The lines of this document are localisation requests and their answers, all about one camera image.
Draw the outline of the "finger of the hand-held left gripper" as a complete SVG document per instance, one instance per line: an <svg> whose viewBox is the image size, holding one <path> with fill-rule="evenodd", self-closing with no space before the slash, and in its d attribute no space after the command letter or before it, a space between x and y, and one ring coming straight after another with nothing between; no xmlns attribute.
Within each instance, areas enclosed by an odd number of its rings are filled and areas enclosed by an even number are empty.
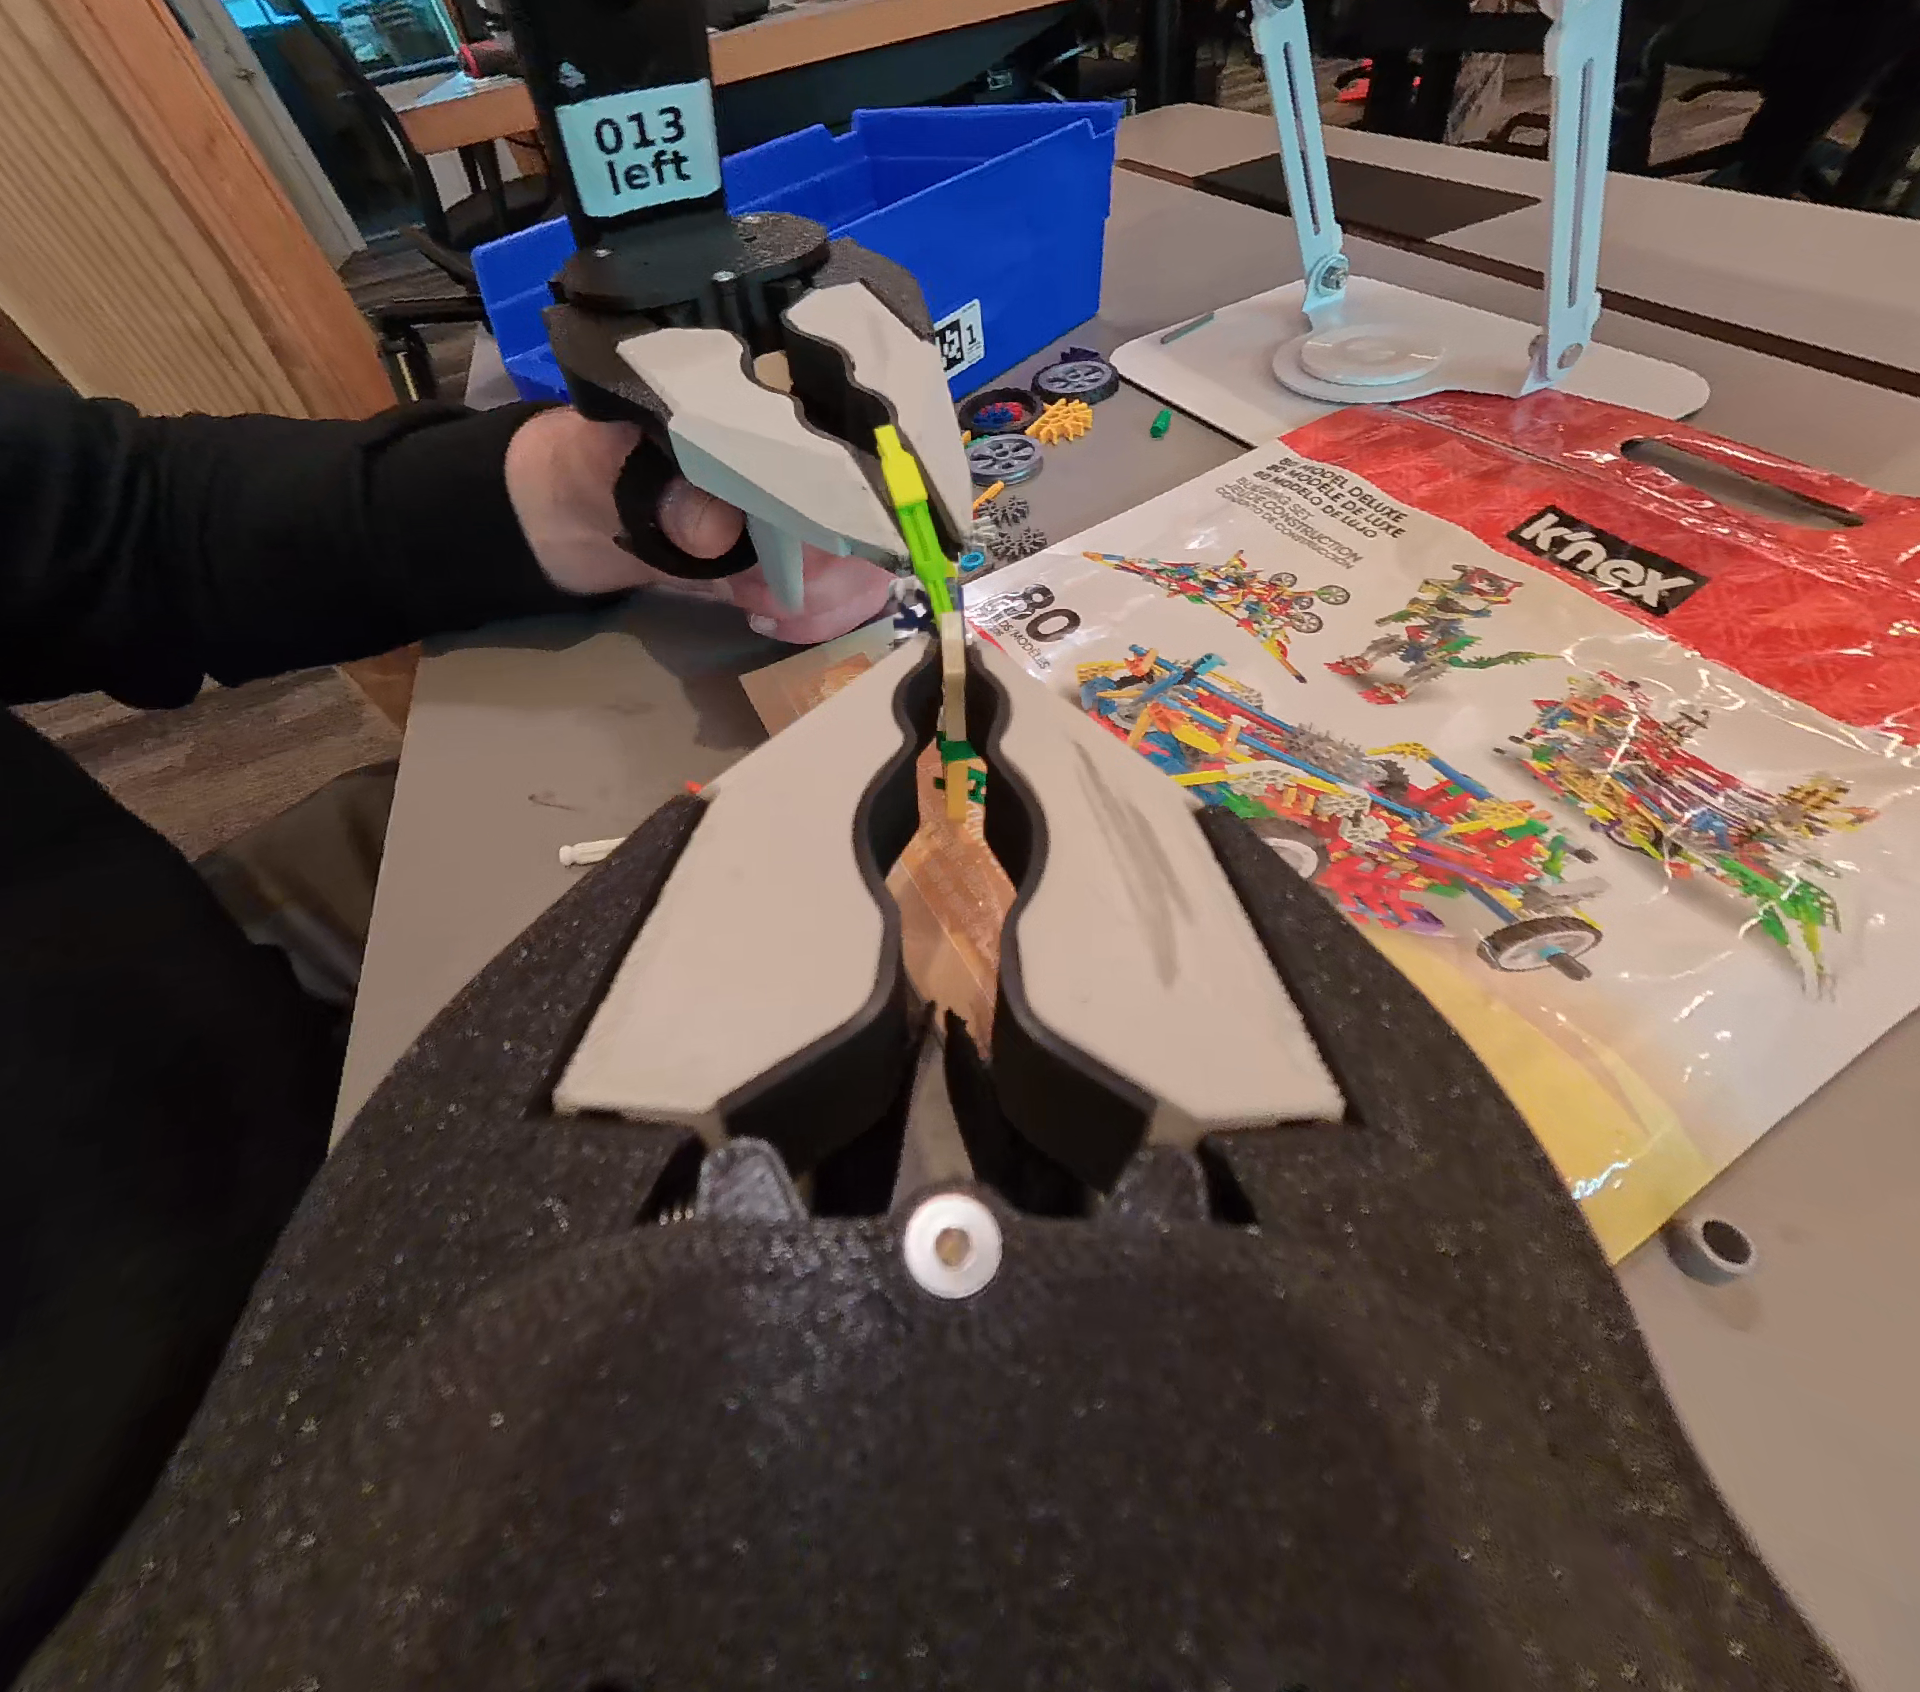
<svg viewBox="0 0 1920 1692"><path fill-rule="evenodd" d="M786 610L803 604L805 552L907 575L907 550L874 466L763 385L747 346L719 329L658 329L615 342L663 411L684 480L737 509L757 571Z"/></svg>
<svg viewBox="0 0 1920 1692"><path fill-rule="evenodd" d="M779 348L803 423L850 453L890 525L898 520L876 434L893 431L917 471L940 546L967 530L967 463L933 342L867 283L803 292L779 314Z"/></svg>

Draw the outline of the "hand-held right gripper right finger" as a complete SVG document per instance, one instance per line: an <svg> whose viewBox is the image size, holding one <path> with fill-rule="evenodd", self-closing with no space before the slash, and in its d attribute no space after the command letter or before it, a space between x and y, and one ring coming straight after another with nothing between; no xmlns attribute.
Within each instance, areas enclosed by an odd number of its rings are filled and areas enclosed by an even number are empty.
<svg viewBox="0 0 1920 1692"><path fill-rule="evenodd" d="M988 1057L1009 1127L1107 1193L1147 1147L1338 1123L1200 804L997 649L967 649L967 712L1013 890Z"/></svg>

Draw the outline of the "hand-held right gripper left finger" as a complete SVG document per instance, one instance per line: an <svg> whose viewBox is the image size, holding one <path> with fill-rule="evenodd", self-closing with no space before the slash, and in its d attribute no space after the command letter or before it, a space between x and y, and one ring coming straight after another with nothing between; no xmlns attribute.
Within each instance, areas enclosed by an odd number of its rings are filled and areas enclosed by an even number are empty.
<svg viewBox="0 0 1920 1692"><path fill-rule="evenodd" d="M917 765L904 647L707 789L554 1115L751 1139L794 1175L878 1127L917 1043L888 887L920 827Z"/></svg>

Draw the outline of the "colourful toy rod connector assembly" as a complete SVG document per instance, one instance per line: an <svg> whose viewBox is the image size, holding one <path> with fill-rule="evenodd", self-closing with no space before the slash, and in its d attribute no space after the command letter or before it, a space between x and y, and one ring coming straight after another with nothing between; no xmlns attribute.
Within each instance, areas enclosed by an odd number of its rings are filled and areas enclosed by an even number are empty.
<svg viewBox="0 0 1920 1692"><path fill-rule="evenodd" d="M967 731L967 629L958 563L941 543L928 485L893 424L874 433L886 496L929 613L940 652L938 756L946 819L965 824L984 806L986 765Z"/></svg>

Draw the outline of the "person's left forearm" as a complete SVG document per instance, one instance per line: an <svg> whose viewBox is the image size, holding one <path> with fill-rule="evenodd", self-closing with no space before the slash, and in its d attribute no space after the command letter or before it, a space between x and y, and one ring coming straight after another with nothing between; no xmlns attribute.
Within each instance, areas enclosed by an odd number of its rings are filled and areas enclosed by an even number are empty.
<svg viewBox="0 0 1920 1692"><path fill-rule="evenodd" d="M143 414L4 381L1 698L139 710L594 608L509 495L534 408Z"/></svg>

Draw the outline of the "person's left hand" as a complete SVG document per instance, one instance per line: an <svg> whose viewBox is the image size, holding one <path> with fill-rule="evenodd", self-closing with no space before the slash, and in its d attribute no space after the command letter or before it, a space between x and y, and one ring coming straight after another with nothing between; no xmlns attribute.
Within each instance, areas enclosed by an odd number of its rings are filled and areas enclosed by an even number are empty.
<svg viewBox="0 0 1920 1692"><path fill-rule="evenodd" d="M615 486L635 453L656 457L641 433L598 423L575 408L544 408L511 436L504 480L518 526L548 583L578 598L660 593L728 608L747 629L789 647L814 647L871 625L893 607L893 579L860 556L805 552L799 607L777 600L760 566L725 579L673 579L619 544Z"/></svg>

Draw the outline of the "pile of toy construction pieces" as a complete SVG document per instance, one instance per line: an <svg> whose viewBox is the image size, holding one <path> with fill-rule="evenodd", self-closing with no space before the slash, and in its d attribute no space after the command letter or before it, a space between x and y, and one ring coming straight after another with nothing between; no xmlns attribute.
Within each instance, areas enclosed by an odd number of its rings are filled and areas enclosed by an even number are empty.
<svg viewBox="0 0 1920 1692"><path fill-rule="evenodd" d="M1091 348L1068 346L1042 367L1059 361L1063 354L1091 356L1096 353ZM976 436L1019 433L1042 446L1046 463L1052 448L1079 443L1091 434L1097 407L1084 402L1043 404L1029 390L1029 382L982 386L955 404L955 423L964 454ZM1047 538L1034 523L1031 496L1022 492L1023 486L1037 479L1040 475L1018 485L989 485L984 490L972 486L972 529L962 559L965 572L1000 571L1043 552Z"/></svg>

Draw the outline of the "blue plastic bin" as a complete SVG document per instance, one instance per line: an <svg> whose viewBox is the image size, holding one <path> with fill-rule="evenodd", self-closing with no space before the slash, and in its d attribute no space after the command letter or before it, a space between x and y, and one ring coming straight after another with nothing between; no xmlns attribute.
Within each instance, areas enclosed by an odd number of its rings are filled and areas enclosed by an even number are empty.
<svg viewBox="0 0 1920 1692"><path fill-rule="evenodd" d="M1099 308L1123 105L861 110L725 159L734 212L786 212L901 267L951 393L1043 354Z"/></svg>

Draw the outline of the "brown cardboard sheet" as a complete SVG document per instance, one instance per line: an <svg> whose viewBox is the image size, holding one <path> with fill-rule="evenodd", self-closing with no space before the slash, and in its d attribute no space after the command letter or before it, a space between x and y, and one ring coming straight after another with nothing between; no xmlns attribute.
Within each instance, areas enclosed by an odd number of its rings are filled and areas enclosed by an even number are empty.
<svg viewBox="0 0 1920 1692"><path fill-rule="evenodd" d="M884 625L747 672L740 688L774 737L825 705L893 649ZM899 915L901 958L920 999L955 1014L984 1057L995 1025L997 946L1013 889L986 845L984 773L972 777L965 821L948 814L940 750L917 758L917 829L886 877Z"/></svg>

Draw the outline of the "black office chair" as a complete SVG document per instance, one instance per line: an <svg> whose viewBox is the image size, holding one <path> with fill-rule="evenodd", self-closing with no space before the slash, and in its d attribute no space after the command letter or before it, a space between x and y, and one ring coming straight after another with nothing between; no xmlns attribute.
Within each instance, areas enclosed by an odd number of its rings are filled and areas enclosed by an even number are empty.
<svg viewBox="0 0 1920 1692"><path fill-rule="evenodd" d="M340 29L305 0L264 7L269 22L251 51L360 237L401 241L438 277L434 291L361 303L395 390L423 399L438 385L429 338L488 327L472 252L505 232L509 192L496 164L465 164L467 192L445 203Z"/></svg>

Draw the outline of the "long wooden desk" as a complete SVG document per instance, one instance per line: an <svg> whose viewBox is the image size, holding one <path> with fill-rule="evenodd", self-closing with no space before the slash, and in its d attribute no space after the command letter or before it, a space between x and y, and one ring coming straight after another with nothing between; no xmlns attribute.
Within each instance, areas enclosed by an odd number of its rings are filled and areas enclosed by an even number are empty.
<svg viewBox="0 0 1920 1692"><path fill-rule="evenodd" d="M709 36L711 85L725 90L949 32L1042 14L1078 0L844 0L771 12ZM529 137L532 96L509 76L458 73L395 113L423 157Z"/></svg>

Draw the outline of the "black table mat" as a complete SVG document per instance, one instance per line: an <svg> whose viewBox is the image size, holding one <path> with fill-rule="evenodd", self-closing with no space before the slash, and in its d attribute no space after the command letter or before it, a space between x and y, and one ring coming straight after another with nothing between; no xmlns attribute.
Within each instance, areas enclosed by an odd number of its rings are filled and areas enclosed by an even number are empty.
<svg viewBox="0 0 1920 1692"><path fill-rule="evenodd" d="M1441 241L1537 204L1525 192L1487 189L1410 168L1329 159L1326 170L1339 229L1381 241ZM1277 152L1200 173L1193 189L1267 215L1290 215L1283 159Z"/></svg>

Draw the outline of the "printed toy set plastic bag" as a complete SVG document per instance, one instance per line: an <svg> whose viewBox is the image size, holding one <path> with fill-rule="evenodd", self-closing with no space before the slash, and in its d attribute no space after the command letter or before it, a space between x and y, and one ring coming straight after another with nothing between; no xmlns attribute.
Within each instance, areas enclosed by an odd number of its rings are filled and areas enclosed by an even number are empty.
<svg viewBox="0 0 1920 1692"><path fill-rule="evenodd" d="M1609 1260L1915 1013L1915 502L1551 394L1346 408L972 585L1499 1080Z"/></svg>

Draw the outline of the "person's black clothed torso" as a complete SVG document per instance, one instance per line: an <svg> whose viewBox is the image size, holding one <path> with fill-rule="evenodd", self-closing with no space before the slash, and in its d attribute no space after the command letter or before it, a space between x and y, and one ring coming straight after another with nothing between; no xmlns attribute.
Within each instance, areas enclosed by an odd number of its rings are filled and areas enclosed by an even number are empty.
<svg viewBox="0 0 1920 1692"><path fill-rule="evenodd" d="M4 712L4 1680L174 1457L324 1160L341 1064L283 956Z"/></svg>

